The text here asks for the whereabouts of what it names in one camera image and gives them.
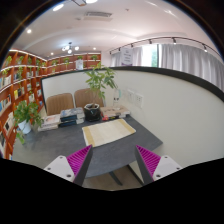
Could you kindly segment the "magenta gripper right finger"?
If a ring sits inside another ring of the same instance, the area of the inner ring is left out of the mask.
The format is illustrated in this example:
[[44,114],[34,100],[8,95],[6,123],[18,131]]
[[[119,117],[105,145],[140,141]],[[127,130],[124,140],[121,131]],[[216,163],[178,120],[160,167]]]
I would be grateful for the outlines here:
[[136,146],[135,157],[145,185],[182,169],[168,155],[159,156],[139,145]]

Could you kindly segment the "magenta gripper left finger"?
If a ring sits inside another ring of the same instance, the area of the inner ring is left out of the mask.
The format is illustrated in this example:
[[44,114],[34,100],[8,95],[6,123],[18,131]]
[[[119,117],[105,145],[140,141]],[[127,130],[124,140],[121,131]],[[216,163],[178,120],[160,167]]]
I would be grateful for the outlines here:
[[92,155],[92,146],[89,145],[67,157],[58,156],[44,170],[81,186],[84,182]]

